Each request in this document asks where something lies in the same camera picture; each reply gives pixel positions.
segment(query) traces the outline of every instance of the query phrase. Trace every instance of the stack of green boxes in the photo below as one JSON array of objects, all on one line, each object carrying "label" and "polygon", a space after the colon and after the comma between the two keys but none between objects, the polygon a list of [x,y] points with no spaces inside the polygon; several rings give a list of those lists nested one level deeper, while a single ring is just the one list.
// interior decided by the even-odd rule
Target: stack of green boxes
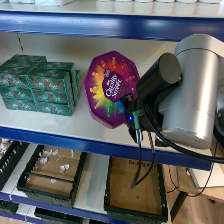
[{"label": "stack of green boxes", "polygon": [[7,109],[37,111],[27,75],[40,61],[46,57],[15,55],[0,66],[0,94]]},{"label": "stack of green boxes", "polygon": [[[80,71],[74,70],[73,63],[46,62],[45,57],[45,60],[41,60],[32,69],[27,70],[26,74],[24,72],[23,78],[22,83],[25,82],[26,88],[30,88],[28,89],[30,100],[34,101],[37,111],[64,116],[72,115],[81,90]],[[1,67],[0,85],[2,85]],[[1,90],[0,94],[4,100],[6,94]]]}]

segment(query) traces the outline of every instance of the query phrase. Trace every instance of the power cord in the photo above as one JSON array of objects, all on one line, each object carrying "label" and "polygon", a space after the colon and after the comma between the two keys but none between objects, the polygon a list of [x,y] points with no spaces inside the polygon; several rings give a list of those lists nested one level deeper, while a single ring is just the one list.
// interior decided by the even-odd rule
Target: power cord
[{"label": "power cord", "polygon": [[[216,145],[215,145],[214,157],[215,157],[215,155],[216,155],[217,145],[218,145],[218,140],[216,141]],[[187,194],[187,193],[185,193],[185,192],[183,192],[183,191],[180,191],[180,189],[175,185],[175,183],[174,183],[174,181],[173,181],[173,179],[172,179],[171,172],[170,172],[170,167],[169,167],[170,180],[171,180],[171,182],[172,182],[172,184],[173,184],[173,186],[174,186],[174,189],[173,189],[172,191],[168,191],[167,193],[171,193],[171,192],[173,192],[173,191],[175,191],[175,190],[178,190],[179,192],[183,192],[185,195],[187,195],[188,197],[192,197],[192,198],[201,195],[201,194],[204,192],[205,188],[207,187],[208,181],[209,181],[209,179],[210,179],[210,177],[211,177],[211,174],[212,174],[213,167],[214,167],[214,163],[212,163],[212,165],[211,165],[210,173],[209,173],[208,179],[207,179],[207,181],[206,181],[206,183],[205,183],[205,186],[204,186],[203,189],[202,189],[198,194],[196,194],[196,195],[190,195],[190,194]]]},{"label": "power cord", "polygon": [[151,112],[151,110],[149,108],[146,107],[146,105],[147,104],[145,104],[144,102],[142,103],[142,110],[143,110],[144,116],[145,116],[147,122],[149,123],[149,125],[151,126],[152,130],[155,132],[155,134],[163,142],[165,142],[167,145],[169,145],[173,149],[176,149],[178,152],[181,152],[181,153],[186,154],[188,156],[195,157],[197,159],[206,160],[208,162],[215,162],[215,163],[223,163],[224,164],[224,158],[207,156],[207,155],[203,155],[203,154],[200,154],[200,153],[196,153],[196,152],[190,151],[190,150],[185,149],[185,148],[183,148],[183,147],[181,147],[179,145],[176,145],[175,143],[173,143],[170,140],[168,140],[167,138],[165,138],[161,134],[161,132],[157,129],[157,127],[155,126],[155,124],[153,122],[152,112]]},{"label": "power cord", "polygon": [[155,161],[155,148],[153,145],[151,133],[148,132],[149,141],[150,141],[150,145],[151,145],[151,149],[152,149],[152,162],[151,162],[151,165],[150,165],[148,171],[145,173],[145,175],[140,180],[138,180],[140,172],[141,172],[141,163],[142,163],[142,148],[141,148],[142,133],[141,133],[140,124],[139,124],[139,120],[138,120],[139,111],[135,111],[133,113],[133,115],[134,115],[134,122],[135,122],[135,128],[136,128],[136,138],[137,138],[137,143],[139,145],[139,160],[138,160],[138,169],[137,169],[134,179],[130,185],[131,189],[133,189],[136,185],[140,184],[149,175],[149,173],[151,172],[151,170],[153,168],[154,161]]}]

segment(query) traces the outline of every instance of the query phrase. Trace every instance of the purple tin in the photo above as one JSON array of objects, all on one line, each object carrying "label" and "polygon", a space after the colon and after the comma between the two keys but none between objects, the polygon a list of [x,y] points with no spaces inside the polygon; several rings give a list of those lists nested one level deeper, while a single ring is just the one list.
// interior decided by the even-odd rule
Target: purple tin
[{"label": "purple tin", "polygon": [[91,116],[108,128],[126,122],[120,99],[127,94],[137,98],[137,68],[131,60],[116,51],[95,57],[84,80]]}]

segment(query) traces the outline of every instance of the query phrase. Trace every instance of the black crate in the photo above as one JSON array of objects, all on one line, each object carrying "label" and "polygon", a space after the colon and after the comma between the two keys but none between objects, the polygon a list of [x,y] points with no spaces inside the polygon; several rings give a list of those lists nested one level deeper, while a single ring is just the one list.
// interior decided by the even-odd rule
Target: black crate
[{"label": "black crate", "polygon": [[154,164],[157,167],[157,173],[158,173],[158,183],[159,183],[158,191],[160,195],[162,214],[152,214],[152,213],[135,211],[131,209],[119,208],[119,207],[110,205],[110,173],[112,170],[112,160],[113,158],[110,157],[108,174],[107,174],[106,190],[105,190],[105,196],[104,196],[104,209],[105,211],[107,211],[107,216],[111,219],[118,219],[121,221],[126,221],[131,223],[141,223],[141,224],[147,223],[148,224],[148,223],[167,222],[168,209],[167,209],[162,166],[160,164]]},{"label": "black crate", "polygon": [[19,204],[0,200],[0,211],[15,214]]},{"label": "black crate", "polygon": [[12,171],[23,156],[29,143],[13,141],[0,159],[0,190],[11,176]]},{"label": "black crate", "polygon": [[36,208],[34,215],[51,224],[81,224],[82,218],[42,208]]},{"label": "black crate", "polygon": [[29,176],[31,175],[31,172],[33,168],[35,167],[36,162],[38,161],[39,157],[41,156],[43,152],[44,146],[38,145],[37,149],[35,150],[34,154],[32,155],[30,161],[27,163],[25,170],[23,171],[22,175],[20,176],[20,179],[17,183],[17,189],[19,191],[23,191],[29,199],[40,201],[48,204],[54,204],[54,205],[60,205],[68,208],[72,208],[74,205],[76,193],[79,186],[79,181],[82,175],[82,170],[85,164],[86,159],[86,153],[81,153],[78,167],[76,170],[76,174],[74,176],[74,180],[72,181],[72,190],[70,191],[70,196],[62,196],[59,194],[53,194],[46,191],[41,190],[35,190],[25,187],[27,180],[29,179]]},{"label": "black crate", "polygon": [[90,219],[89,220],[89,224],[109,224],[109,223],[107,223],[107,222],[100,222],[100,221],[96,221],[96,220]]}]

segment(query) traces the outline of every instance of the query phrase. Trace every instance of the wire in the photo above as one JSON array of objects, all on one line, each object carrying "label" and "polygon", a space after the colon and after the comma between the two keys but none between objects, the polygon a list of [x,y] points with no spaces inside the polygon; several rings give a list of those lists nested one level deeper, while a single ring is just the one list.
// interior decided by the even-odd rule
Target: wire
[{"label": "wire", "polygon": [[173,190],[171,190],[171,191],[167,191],[166,193],[167,193],[167,194],[172,193],[172,192],[174,192],[176,189],[177,189],[177,188],[175,187]]},{"label": "wire", "polygon": [[193,151],[185,149],[185,148],[183,148],[183,147],[181,147],[179,145],[176,145],[175,143],[173,143],[170,140],[168,140],[165,137],[163,137],[163,135],[160,133],[160,131],[156,128],[155,124],[153,123],[151,113],[146,108],[145,103],[142,104],[142,109],[143,109],[143,112],[144,112],[144,116],[145,116],[146,120],[148,121],[148,123],[150,124],[151,128],[153,129],[153,131],[167,145],[169,145],[170,147],[176,149],[178,152],[184,153],[184,154],[186,154],[188,156],[195,157],[195,158],[201,159],[201,160],[206,160],[208,162],[215,162],[215,163],[223,163],[224,164],[224,158],[207,156],[207,155],[203,155],[203,154],[200,154],[200,153],[193,152]]},{"label": "wire", "polygon": [[[218,140],[216,141],[214,157],[215,157],[215,155],[216,155],[217,145],[218,145]],[[211,174],[212,174],[213,167],[214,167],[214,163],[212,163],[212,165],[211,165],[210,173],[209,173],[208,179],[207,179],[207,181],[206,181],[206,183],[205,183],[205,186],[203,187],[203,189],[202,189],[198,194],[195,194],[195,195],[190,195],[190,194],[187,194],[187,193],[185,193],[185,192],[183,192],[183,191],[180,191],[180,189],[175,185],[175,183],[174,183],[174,181],[173,181],[173,179],[172,179],[171,172],[170,172],[170,167],[169,167],[170,180],[171,180],[171,182],[173,183],[173,186],[175,187],[174,190],[177,189],[179,192],[183,192],[185,195],[187,195],[188,197],[192,197],[192,198],[201,195],[201,194],[204,192],[205,188],[207,187],[208,181],[209,181],[209,179],[210,179],[210,177],[211,177]]]},{"label": "wire", "polygon": [[136,185],[140,184],[149,175],[149,173],[151,172],[151,170],[153,168],[154,162],[155,162],[155,148],[154,148],[154,145],[153,145],[152,135],[151,135],[150,132],[148,132],[148,136],[149,136],[149,141],[150,141],[150,145],[151,145],[151,149],[152,149],[152,162],[151,162],[151,165],[150,165],[148,171],[145,173],[145,175],[140,180],[138,180],[138,177],[140,175],[140,170],[141,170],[141,165],[140,165],[140,169],[139,169],[139,164],[141,162],[141,157],[139,157],[138,169],[137,169],[137,172],[135,174],[134,180],[131,183],[131,186],[130,186],[131,189],[133,189]]},{"label": "wire", "polygon": [[131,183],[131,185],[130,185],[130,188],[131,189],[133,189],[135,186],[136,186],[136,184],[137,184],[137,180],[138,180],[138,177],[139,177],[139,175],[140,175],[140,172],[141,172],[141,163],[142,163],[142,147],[141,147],[141,135],[140,135],[140,133],[139,133],[140,131],[138,131],[138,132],[136,132],[136,137],[137,137],[137,139],[139,140],[138,141],[138,148],[139,148],[139,159],[138,159],[138,169],[137,169],[137,171],[136,171],[136,173],[135,173],[135,176],[134,176],[134,179],[133,179],[133,181],[132,181],[132,183]]}]

